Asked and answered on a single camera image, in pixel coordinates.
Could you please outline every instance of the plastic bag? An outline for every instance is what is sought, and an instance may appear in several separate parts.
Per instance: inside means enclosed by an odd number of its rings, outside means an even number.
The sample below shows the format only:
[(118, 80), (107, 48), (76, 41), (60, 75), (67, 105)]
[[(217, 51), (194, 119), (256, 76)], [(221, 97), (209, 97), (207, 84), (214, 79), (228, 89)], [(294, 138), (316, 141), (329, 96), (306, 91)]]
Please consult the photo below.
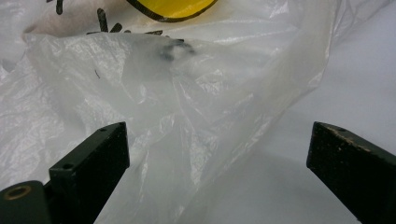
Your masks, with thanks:
[[(219, 178), (318, 85), (340, 6), (224, 0), (180, 23), (133, 7), (132, 18), (107, 21), (134, 33), (161, 30), (157, 36), (86, 35), (100, 28), (93, 1), (64, 3), (93, 8), (92, 23), (50, 20), (55, 3), (40, 5), (33, 25), (18, 28), (23, 58), (0, 71), (0, 187), (47, 181), (49, 167), (94, 130), (124, 120), (135, 137), (132, 166), (98, 223), (205, 223)], [(8, 4), (1, 6), (23, 8)]]

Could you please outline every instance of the black metal bar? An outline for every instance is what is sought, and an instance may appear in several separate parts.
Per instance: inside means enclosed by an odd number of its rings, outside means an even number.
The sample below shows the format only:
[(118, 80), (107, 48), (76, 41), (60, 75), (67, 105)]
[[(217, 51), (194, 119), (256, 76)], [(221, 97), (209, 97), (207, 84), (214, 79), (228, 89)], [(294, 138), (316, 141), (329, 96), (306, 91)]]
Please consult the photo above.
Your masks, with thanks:
[(396, 223), (396, 157), (348, 130), (315, 122), (306, 165), (364, 224)]
[(130, 166), (125, 122), (102, 128), (49, 169), (0, 192), (0, 223), (93, 223)]

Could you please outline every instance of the crumpled plastic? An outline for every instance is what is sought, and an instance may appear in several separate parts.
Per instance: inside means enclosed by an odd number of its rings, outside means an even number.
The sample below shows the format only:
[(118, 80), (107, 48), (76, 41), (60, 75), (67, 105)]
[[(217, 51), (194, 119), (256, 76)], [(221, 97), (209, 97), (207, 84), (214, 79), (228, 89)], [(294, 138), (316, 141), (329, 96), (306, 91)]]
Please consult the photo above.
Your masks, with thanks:
[[(337, 17), (350, 15), (349, 1), (229, 0), (182, 23), (86, 35), (99, 25), (38, 32), (50, 7), (21, 4), (0, 5), (21, 23), (1, 39), (24, 32), (2, 48), (27, 46), (16, 64), (19, 52), (1, 54), (0, 187), (48, 181), (51, 165), (95, 130), (126, 121), (132, 165), (97, 223), (205, 223), (219, 178), (319, 84), (333, 34), (360, 15)], [(154, 30), (163, 35), (137, 34)]]

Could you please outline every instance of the screw hole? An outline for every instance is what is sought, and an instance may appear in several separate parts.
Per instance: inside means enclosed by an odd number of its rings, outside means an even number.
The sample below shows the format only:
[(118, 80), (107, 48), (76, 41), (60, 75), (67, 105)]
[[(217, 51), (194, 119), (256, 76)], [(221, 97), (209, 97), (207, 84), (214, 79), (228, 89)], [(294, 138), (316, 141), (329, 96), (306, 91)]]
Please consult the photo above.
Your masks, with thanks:
[(18, 186), (14, 189), (7, 191), (6, 195), (4, 196), (6, 200), (12, 201), (24, 197), (27, 195), (32, 188), (30, 186)]
[(63, 166), (63, 168), (64, 168), (65, 170), (69, 170), (69, 169), (73, 168), (73, 164), (67, 163), (67, 164), (65, 164), (65, 165)]

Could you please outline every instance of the black mark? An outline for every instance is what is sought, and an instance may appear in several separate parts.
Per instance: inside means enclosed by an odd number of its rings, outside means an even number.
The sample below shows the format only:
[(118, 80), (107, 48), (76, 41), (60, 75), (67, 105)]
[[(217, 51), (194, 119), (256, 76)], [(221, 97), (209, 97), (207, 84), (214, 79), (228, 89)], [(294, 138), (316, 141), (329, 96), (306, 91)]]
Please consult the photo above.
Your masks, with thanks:
[(151, 32), (147, 32), (147, 35), (162, 35), (163, 31), (151, 31)]
[(100, 31), (101, 32), (108, 32), (107, 19), (106, 19), (105, 11), (102, 10), (101, 8), (98, 8), (97, 13), (98, 13)]
[(56, 0), (56, 14), (62, 15), (64, 13), (64, 0)]
[(98, 75), (98, 72), (96, 72), (96, 69), (95, 69), (95, 74), (96, 74), (96, 76), (97, 76), (98, 78), (100, 78), (99, 75)]
[(111, 29), (110, 33), (119, 33), (122, 30), (122, 26), (119, 23), (116, 23)]
[(189, 54), (194, 54), (195, 50), (192, 46), (188, 43), (184, 42), (184, 39), (173, 39), (169, 45), (163, 47), (160, 52), (160, 55), (166, 61), (172, 62), (175, 59), (174, 56), (174, 49), (175, 48), (182, 48), (184, 51), (188, 52)]
[[(98, 20), (99, 20), (100, 31), (88, 32), (87, 35), (92, 35), (92, 34), (96, 34), (96, 33), (100, 33), (100, 32), (108, 33), (107, 17), (106, 17), (105, 11), (102, 10), (101, 8), (98, 8), (97, 15), (98, 15)], [(111, 28), (110, 33), (119, 33), (121, 30), (122, 30), (122, 25), (117, 22), (113, 26), (113, 28)], [(131, 31), (125, 30), (124, 33), (131, 33)], [(148, 34), (148, 35), (162, 35), (163, 31), (162, 30), (152, 31), (152, 32), (147, 32), (146, 34)]]

